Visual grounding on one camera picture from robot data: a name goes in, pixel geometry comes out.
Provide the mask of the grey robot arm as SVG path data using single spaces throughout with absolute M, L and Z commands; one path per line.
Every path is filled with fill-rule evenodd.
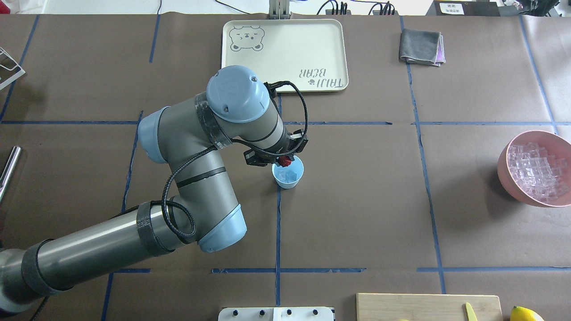
M 216 252 L 247 231 L 221 150 L 245 148 L 249 166 L 288 166 L 308 141 L 308 125 L 289 131 L 277 92 L 289 87 L 308 120 L 305 95 L 290 79 L 264 81 L 245 66 L 227 66 L 201 93 L 141 118 L 140 149 L 167 168 L 155 197 L 91 227 L 1 253 L 1 315 L 31 309 L 73 287 L 197 244 Z

